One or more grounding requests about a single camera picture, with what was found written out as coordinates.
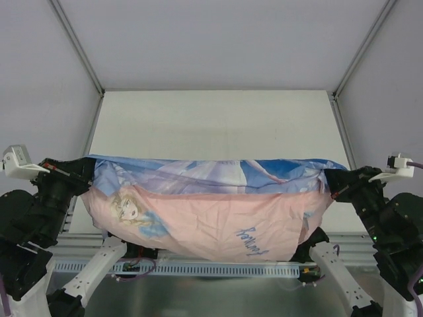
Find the blue and pink printed pillowcase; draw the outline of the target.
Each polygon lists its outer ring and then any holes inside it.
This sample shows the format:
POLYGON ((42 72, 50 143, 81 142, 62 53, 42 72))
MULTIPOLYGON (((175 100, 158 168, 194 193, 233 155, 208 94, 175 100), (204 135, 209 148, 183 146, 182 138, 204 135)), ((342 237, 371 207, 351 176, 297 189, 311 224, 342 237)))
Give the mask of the blue and pink printed pillowcase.
POLYGON ((325 172, 344 170, 319 158, 92 161, 81 198, 97 228, 213 262, 290 260, 332 204, 325 172))

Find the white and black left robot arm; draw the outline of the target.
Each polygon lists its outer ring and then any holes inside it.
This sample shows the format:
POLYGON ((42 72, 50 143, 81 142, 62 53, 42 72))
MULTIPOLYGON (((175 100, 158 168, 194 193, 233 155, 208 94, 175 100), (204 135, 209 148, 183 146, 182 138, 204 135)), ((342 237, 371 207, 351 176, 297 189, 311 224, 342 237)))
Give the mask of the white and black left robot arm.
POLYGON ((21 165, 7 154, 3 169, 13 178, 29 180, 38 191, 32 195, 13 190, 1 196, 2 316, 84 316, 89 299, 113 265, 138 249, 129 235, 108 237, 76 277, 47 292, 55 267, 48 248, 58 243, 71 200, 89 190, 95 160, 47 158, 21 165))

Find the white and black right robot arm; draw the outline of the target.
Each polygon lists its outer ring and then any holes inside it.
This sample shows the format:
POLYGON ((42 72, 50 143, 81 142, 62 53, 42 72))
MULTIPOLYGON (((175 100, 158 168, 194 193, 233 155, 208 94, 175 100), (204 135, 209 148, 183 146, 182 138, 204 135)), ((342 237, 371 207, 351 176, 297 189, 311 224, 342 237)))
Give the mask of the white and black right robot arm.
POLYGON ((325 176, 331 197, 352 204, 373 242, 384 302, 378 304, 359 286, 321 228, 297 243, 292 261, 315 262, 348 316, 421 316, 422 198, 410 193, 392 199, 384 196, 385 184, 399 172, 365 166, 351 171, 326 169, 325 176))

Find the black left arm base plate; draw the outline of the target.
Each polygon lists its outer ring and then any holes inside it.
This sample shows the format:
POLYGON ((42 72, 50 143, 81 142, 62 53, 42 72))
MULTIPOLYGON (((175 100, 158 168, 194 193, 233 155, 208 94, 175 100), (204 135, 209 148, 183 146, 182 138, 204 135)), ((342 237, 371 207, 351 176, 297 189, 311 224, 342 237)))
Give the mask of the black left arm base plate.
POLYGON ((158 248, 147 248, 136 244, 127 244, 125 258, 149 258, 156 260, 159 254, 158 248))

